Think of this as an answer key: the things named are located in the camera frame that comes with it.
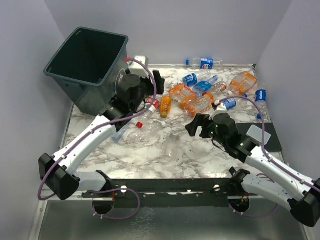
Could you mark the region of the small orange juice bottle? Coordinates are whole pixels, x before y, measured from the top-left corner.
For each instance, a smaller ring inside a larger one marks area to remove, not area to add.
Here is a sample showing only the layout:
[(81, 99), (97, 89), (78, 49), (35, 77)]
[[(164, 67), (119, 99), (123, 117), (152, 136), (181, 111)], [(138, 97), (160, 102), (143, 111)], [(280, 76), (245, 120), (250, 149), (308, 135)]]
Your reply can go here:
[(161, 98), (159, 106), (159, 114), (161, 118), (167, 118), (171, 110), (172, 98), (169, 95), (164, 95)]

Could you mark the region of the large orange bottle front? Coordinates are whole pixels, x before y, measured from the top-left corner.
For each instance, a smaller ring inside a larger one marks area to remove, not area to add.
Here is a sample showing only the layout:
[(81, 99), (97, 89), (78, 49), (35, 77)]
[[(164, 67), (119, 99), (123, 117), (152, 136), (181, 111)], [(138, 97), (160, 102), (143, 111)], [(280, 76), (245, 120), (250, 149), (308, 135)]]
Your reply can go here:
[(212, 104), (215, 102), (215, 97), (210, 93), (205, 93), (196, 102), (190, 104), (183, 112), (184, 116), (195, 117), (196, 114), (207, 112), (212, 108)]

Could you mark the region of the red label water bottle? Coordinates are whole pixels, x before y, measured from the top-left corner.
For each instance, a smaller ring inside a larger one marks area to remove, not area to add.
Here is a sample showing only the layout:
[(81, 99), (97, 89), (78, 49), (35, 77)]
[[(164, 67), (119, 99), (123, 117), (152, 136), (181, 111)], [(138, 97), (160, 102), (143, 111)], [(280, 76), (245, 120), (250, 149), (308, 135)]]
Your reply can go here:
[(160, 101), (158, 99), (155, 99), (153, 102), (152, 99), (152, 97), (149, 97), (146, 100), (146, 108), (148, 106), (150, 106), (150, 108), (144, 114), (138, 117), (136, 127), (139, 129), (141, 129), (152, 118), (153, 114), (160, 105)]

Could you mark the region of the clear jar silver lid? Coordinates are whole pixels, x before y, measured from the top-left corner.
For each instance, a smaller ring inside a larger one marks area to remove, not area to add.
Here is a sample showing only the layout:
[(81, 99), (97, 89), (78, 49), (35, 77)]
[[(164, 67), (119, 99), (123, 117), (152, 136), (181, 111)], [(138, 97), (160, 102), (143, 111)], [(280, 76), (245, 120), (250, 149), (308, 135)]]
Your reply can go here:
[(176, 133), (171, 133), (165, 140), (163, 145), (163, 153), (165, 156), (174, 159), (180, 147), (180, 136)]

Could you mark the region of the crushed clear bottle white cap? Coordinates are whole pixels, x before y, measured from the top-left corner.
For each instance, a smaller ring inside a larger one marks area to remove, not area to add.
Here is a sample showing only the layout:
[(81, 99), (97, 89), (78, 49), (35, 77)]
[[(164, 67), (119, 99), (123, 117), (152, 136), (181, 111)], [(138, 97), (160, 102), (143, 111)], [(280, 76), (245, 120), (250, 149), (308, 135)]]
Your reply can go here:
[(158, 133), (166, 126), (164, 121), (154, 121), (149, 125), (143, 126), (141, 129), (132, 132), (128, 135), (126, 142), (146, 142), (154, 134)]

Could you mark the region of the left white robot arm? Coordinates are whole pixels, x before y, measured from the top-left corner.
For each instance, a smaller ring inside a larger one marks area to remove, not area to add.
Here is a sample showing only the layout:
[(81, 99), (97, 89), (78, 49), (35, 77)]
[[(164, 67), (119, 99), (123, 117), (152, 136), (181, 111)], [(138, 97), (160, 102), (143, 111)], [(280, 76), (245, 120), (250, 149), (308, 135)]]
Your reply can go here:
[(100, 170), (79, 172), (78, 167), (139, 113), (140, 104), (148, 96), (164, 93), (164, 78), (157, 70), (153, 70), (152, 75), (154, 79), (127, 71), (115, 84), (115, 95), (87, 129), (53, 155), (41, 155), (38, 160), (41, 185), (47, 186), (60, 200), (82, 191), (94, 191), (97, 196), (106, 197), (111, 190), (108, 176)]

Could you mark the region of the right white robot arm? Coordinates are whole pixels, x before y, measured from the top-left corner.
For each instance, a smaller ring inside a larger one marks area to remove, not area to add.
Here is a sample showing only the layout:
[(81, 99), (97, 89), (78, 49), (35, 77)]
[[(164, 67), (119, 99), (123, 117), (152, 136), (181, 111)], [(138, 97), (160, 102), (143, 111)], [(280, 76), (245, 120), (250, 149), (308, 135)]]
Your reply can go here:
[(317, 224), (320, 219), (319, 180), (293, 170), (268, 153), (262, 144), (240, 134), (236, 122), (227, 113), (214, 117), (197, 114), (185, 126), (191, 137), (195, 136), (198, 128), (201, 128), (201, 138), (218, 142), (229, 156), (270, 178), (267, 181), (246, 173), (230, 182), (229, 189), (234, 195), (240, 196), (244, 192), (259, 195), (290, 211), (301, 224), (308, 227)]

